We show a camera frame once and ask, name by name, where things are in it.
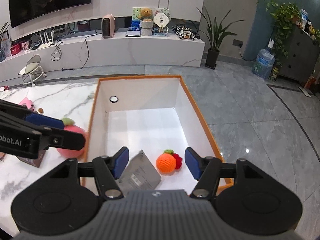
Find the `pink plush peach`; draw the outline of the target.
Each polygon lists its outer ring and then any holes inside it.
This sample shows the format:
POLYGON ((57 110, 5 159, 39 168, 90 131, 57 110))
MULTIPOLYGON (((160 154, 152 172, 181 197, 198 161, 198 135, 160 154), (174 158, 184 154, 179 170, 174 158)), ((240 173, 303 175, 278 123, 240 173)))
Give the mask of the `pink plush peach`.
POLYGON ((64 131, 68 148, 57 148, 57 151, 64 158, 81 158, 85 149, 85 142, 87 139, 87 132, 79 126, 76 126, 75 121, 64 117, 61 119, 64 124, 64 131))

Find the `pink toy device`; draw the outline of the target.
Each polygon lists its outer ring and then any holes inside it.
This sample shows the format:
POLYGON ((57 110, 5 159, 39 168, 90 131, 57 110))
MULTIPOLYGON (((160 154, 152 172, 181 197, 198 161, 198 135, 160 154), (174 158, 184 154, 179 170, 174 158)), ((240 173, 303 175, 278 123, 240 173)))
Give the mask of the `pink toy device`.
POLYGON ((27 109, 30 110, 30 111, 35 111, 34 103, 33 103, 31 100, 29 100, 27 97, 25 97, 25 98, 19 103, 19 105, 27 108, 27 109))

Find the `red crochet flower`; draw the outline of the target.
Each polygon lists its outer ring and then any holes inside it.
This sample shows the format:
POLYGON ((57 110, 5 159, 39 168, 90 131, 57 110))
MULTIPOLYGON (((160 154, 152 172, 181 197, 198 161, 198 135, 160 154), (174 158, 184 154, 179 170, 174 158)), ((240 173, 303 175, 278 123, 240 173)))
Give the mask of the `red crochet flower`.
POLYGON ((177 153, 173 153, 172 156, 175 158, 176 161, 175 170, 179 170, 182 166, 183 159, 177 153))

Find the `dark picture book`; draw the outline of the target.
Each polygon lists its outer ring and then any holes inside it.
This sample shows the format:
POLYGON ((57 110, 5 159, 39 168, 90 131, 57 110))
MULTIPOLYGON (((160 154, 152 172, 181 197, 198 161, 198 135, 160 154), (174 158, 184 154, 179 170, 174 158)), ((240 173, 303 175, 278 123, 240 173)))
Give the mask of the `dark picture book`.
POLYGON ((39 152, 39 156, 37 159, 22 158, 22 157, 17 157, 17 159, 19 159, 20 161, 22 161, 26 164, 29 164, 33 167, 39 168, 42 163, 42 160, 44 158, 45 153, 46 153, 46 150, 41 150, 39 152))

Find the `grey booklet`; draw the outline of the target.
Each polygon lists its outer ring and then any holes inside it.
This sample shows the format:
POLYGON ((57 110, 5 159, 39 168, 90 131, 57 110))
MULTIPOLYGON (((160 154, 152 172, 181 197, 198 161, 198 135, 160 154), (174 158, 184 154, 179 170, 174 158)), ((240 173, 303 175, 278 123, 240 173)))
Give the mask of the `grey booklet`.
POLYGON ((133 190, 154 190, 161 182, 161 175, 143 150, 128 163, 117 184, 124 195, 133 190))

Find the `orange crochet fruit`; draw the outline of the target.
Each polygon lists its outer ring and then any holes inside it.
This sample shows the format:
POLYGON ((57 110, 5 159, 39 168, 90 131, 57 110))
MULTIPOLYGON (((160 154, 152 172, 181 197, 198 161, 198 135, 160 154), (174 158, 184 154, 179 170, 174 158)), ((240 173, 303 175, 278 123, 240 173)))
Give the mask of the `orange crochet fruit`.
POLYGON ((176 159, 173 156, 174 151, 165 150, 156 160, 156 168, 163 174, 169 174, 176 169, 176 159))

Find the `white small chair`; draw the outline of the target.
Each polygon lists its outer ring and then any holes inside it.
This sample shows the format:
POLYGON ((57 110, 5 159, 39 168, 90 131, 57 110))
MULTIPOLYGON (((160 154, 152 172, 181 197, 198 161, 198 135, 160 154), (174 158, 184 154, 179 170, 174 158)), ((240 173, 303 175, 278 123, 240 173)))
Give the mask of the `white small chair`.
POLYGON ((22 78, 22 84, 26 87, 27 85, 36 86, 36 81, 42 78, 46 78, 47 74, 44 72, 42 66, 40 66, 41 57, 40 55, 33 56, 20 70, 18 75, 22 78))

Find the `red gift box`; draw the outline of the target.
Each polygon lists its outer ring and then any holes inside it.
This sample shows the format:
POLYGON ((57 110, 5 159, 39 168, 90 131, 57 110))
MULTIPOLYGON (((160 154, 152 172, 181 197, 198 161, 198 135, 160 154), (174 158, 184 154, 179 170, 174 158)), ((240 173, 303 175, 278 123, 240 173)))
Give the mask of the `red gift box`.
POLYGON ((17 55, 18 53, 21 52, 21 49, 22 49, 21 43, 17 43, 10 48, 10 53, 12 56, 17 55))

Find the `white wifi router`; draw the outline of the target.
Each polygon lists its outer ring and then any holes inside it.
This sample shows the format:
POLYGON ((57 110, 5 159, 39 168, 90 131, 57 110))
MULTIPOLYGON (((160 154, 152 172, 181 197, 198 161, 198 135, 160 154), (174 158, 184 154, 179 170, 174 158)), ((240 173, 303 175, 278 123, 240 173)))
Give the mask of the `white wifi router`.
POLYGON ((44 31, 44 32, 40 33, 39 36, 40 36, 40 42, 35 44, 33 49, 47 48, 47 47, 51 47, 55 44, 53 30, 51 30, 50 33, 48 33, 47 31, 44 31))

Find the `white marble tv bench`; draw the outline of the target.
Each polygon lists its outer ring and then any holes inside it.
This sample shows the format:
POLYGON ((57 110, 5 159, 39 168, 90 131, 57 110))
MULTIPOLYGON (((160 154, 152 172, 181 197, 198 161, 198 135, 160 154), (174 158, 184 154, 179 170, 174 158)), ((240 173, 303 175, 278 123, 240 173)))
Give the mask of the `white marble tv bench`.
POLYGON ((126 37, 115 33, 112 38, 78 36, 65 39, 60 45, 61 57, 55 61, 55 46, 21 51, 1 62, 1 81, 18 77, 20 70, 35 55, 40 65, 51 72, 62 68, 81 68, 122 65, 168 65, 199 67, 204 52, 202 40, 181 40, 175 34, 167 36, 126 37))

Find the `blue water jug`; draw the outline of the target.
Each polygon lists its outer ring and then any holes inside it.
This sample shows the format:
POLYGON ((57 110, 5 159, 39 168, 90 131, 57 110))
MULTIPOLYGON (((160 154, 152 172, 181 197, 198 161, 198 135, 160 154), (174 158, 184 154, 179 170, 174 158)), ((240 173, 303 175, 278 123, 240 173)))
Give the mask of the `blue water jug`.
POLYGON ((271 53, 273 45, 274 40, 269 39, 267 47, 259 51, 252 69, 253 74, 255 74, 263 80, 267 80, 269 78, 269 75, 275 62, 275 57, 271 53))

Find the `pink space heater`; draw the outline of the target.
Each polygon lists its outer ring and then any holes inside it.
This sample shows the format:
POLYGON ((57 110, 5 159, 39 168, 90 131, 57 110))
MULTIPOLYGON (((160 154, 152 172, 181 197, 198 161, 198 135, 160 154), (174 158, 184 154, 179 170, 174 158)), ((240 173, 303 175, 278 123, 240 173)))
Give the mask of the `pink space heater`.
POLYGON ((112 14, 105 15, 101 20, 102 38, 111 38, 115 32, 115 18, 112 14))

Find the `white laptop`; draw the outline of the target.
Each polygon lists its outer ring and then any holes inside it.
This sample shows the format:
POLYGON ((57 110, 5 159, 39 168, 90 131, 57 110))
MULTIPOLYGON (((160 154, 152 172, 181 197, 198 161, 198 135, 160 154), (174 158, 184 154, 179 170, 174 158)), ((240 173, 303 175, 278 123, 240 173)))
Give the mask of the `white laptop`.
POLYGON ((140 37, 140 30, 128 30, 125 34, 126 37, 140 37))

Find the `potted long leaf plant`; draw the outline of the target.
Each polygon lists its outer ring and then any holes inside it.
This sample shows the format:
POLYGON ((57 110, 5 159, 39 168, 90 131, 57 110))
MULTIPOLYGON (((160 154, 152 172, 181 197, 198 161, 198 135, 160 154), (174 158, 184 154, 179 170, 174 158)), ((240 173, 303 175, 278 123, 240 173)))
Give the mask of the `potted long leaf plant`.
POLYGON ((211 19, 211 16, 205 6, 203 6, 202 11, 200 9, 198 9, 198 11, 206 23, 206 31, 202 31, 200 29, 199 31, 207 37, 209 42, 205 66, 210 69, 215 69, 217 58, 220 55, 220 47, 223 40, 227 36, 237 36, 237 33, 229 31, 229 28, 235 23, 244 22, 245 19, 232 21, 224 26, 223 22, 230 14, 231 10, 229 10, 227 14, 225 14, 220 22, 217 21, 216 17, 214 17, 213 20, 211 19))

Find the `black white checkered toy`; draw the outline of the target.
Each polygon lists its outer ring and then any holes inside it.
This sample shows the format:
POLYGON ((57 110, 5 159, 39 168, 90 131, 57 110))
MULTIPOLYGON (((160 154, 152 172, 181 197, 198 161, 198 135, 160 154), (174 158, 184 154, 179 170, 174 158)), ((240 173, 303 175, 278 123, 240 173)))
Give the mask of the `black white checkered toy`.
POLYGON ((200 39, 199 34, 193 32, 193 30, 185 25, 175 25, 172 28, 172 31, 178 36, 181 40, 195 40, 200 39))

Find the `green picture card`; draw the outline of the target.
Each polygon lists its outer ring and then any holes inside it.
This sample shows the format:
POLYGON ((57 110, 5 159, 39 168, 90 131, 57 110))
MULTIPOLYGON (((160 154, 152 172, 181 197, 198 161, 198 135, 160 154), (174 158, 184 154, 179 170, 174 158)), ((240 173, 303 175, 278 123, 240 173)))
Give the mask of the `green picture card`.
MULTIPOLYGON (((131 30, 139 30, 140 29, 140 20, 138 19, 139 11, 142 8, 150 8, 150 7, 133 7, 132 8, 132 17, 131 17, 131 30)), ((152 14, 154 16, 157 8, 150 8, 152 10, 152 14)))

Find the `white knitted basket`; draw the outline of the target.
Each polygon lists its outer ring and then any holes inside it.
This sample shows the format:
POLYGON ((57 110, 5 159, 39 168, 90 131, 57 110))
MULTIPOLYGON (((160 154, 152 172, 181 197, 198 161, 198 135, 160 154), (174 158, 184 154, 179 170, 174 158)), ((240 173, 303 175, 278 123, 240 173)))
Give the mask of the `white knitted basket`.
POLYGON ((153 33, 153 20, 144 19, 140 20, 140 34, 142 36, 151 36, 153 33))

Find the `grey drawer cabinet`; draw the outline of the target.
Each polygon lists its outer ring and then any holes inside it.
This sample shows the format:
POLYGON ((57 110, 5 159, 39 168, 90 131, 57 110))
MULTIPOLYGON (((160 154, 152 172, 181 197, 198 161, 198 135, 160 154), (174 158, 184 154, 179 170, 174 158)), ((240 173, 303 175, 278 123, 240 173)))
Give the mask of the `grey drawer cabinet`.
POLYGON ((305 85, 319 56, 319 45, 303 30, 295 27, 286 43, 288 57, 282 58, 279 75, 305 85))

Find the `brown teddy bear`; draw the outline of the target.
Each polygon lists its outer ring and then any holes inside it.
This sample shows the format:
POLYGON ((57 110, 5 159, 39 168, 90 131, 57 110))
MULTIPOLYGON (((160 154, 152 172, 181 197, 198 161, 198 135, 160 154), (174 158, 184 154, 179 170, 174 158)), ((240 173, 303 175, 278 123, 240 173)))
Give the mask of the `brown teddy bear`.
POLYGON ((150 8, 142 8, 139 11, 138 19, 141 21, 152 21, 152 10, 150 8))

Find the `round paper fan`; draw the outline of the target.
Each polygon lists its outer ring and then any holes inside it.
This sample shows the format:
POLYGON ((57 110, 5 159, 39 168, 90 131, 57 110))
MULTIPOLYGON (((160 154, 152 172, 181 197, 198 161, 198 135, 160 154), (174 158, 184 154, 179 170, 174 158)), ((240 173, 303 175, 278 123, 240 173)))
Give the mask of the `round paper fan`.
POLYGON ((168 24, 171 21, 170 11, 166 8, 158 8, 154 12, 154 32, 166 34, 169 32, 168 24))

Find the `green trailing plant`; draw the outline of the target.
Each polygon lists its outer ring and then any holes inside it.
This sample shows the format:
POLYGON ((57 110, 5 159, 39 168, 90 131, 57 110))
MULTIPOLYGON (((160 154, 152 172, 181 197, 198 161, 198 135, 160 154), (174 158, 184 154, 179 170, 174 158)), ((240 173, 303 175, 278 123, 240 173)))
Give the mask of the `green trailing plant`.
POLYGON ((289 57, 286 44, 296 27, 296 22, 300 21, 300 9, 295 3, 278 3, 269 1, 266 3, 266 10, 274 19, 272 39, 274 40, 273 51, 276 61, 289 57))

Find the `wall power socket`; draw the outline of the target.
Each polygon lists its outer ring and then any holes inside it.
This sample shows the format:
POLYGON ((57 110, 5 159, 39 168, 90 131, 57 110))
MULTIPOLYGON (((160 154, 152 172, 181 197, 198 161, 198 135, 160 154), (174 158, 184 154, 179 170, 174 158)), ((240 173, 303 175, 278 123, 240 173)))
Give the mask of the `wall power socket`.
POLYGON ((240 40, 234 39, 232 45, 241 48, 243 46, 243 42, 240 40))

